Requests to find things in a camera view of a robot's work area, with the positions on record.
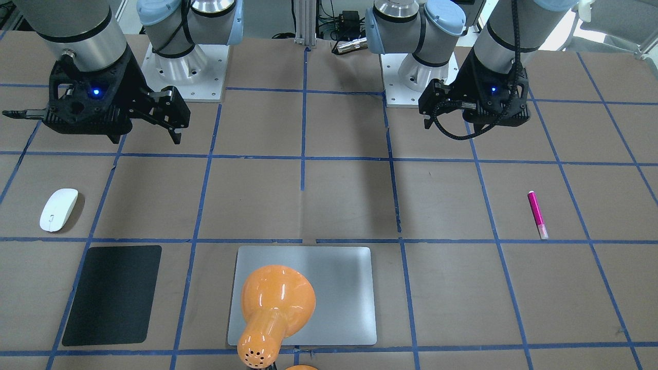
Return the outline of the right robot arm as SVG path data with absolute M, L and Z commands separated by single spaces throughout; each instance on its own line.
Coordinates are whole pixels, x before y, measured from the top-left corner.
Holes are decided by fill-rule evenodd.
M 106 1 L 16 1 L 33 30 L 57 57 L 45 108 L 5 110 L 10 119 L 40 120 L 56 133 L 128 134 L 133 119 L 166 129 L 174 144 L 190 125 L 181 86 L 212 81 L 202 45 L 236 45 L 244 36 L 242 1 L 138 1 L 150 38 L 153 71 L 164 82 L 150 87 Z

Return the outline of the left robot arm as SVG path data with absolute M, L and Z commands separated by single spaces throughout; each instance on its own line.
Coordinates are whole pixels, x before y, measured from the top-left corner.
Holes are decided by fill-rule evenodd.
M 454 49 L 468 28 L 468 2 L 375 1 L 365 12 L 390 107 L 417 108 L 425 128 L 461 112 L 474 135 L 529 120 L 524 65 L 576 1 L 499 1 L 461 66 Z

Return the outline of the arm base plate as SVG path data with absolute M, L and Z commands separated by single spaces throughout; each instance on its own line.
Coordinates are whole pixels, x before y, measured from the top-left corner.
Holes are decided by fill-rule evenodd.
M 418 101 L 431 80 L 451 84 L 459 66 L 454 53 L 446 65 L 421 65 L 411 54 L 381 54 L 381 76 L 385 85 L 386 105 L 393 108 L 418 108 Z
M 229 51 L 228 45 L 195 45 L 186 56 L 169 59 L 148 50 L 141 71 L 155 91 L 175 86 L 185 102 L 221 103 Z

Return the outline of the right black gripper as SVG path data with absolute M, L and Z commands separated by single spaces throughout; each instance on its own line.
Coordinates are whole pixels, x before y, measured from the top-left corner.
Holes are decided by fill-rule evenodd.
M 3 110 L 10 119 L 42 120 L 60 134 L 103 135 L 113 143 L 141 119 L 167 130 L 175 145 L 190 126 L 191 112 L 175 86 L 152 91 L 130 50 L 108 67 L 83 72 L 72 52 L 64 52 L 49 76 L 46 108 Z

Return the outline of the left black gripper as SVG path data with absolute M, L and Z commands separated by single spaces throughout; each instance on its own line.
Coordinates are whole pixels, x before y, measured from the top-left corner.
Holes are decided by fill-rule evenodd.
M 418 112 L 424 116 L 425 129 L 432 126 L 438 114 L 462 110 L 463 119 L 484 128 L 493 124 L 498 115 L 501 126 L 517 127 L 529 120 L 528 72 L 512 67 L 506 73 L 489 70 L 471 51 L 449 85 L 434 78 L 428 82 L 418 99 Z

